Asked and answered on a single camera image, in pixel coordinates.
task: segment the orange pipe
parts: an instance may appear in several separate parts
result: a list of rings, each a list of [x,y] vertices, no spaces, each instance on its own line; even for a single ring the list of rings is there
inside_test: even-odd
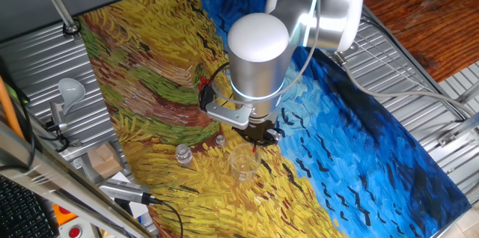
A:
[[[20,124],[18,123],[18,119],[15,115],[15,109],[13,109],[12,100],[10,95],[7,92],[7,87],[5,87],[5,83],[3,83],[3,79],[0,77],[0,102],[3,105],[3,109],[5,111],[5,115],[7,116],[8,123],[10,124],[10,128],[20,137],[25,139],[23,136],[22,129],[20,128]]]

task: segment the small glass bottle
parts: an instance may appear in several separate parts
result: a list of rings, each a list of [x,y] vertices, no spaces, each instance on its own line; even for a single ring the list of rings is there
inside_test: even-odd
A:
[[[177,161],[183,167],[188,166],[193,161],[192,150],[186,144],[179,144],[176,149]]]
[[[218,135],[215,138],[215,145],[219,148],[224,147],[226,143],[226,139],[223,135]]]

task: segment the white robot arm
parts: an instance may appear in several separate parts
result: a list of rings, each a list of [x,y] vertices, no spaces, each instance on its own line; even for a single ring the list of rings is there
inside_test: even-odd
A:
[[[267,0],[265,13],[248,14],[228,33],[233,102],[239,110],[206,104],[207,114],[256,144],[276,143],[276,106],[298,46],[348,49],[356,36],[363,0]]]

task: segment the clear plastic cup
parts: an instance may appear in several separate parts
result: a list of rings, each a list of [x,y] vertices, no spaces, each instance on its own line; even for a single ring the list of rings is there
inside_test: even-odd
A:
[[[241,182],[252,180],[256,176],[256,170],[261,165],[260,150],[253,152],[253,146],[245,143],[236,146],[228,158],[230,174]]]

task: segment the keyboard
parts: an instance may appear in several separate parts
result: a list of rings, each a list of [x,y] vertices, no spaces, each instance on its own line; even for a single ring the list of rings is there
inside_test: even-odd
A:
[[[0,175],[0,237],[56,237],[30,190]]]

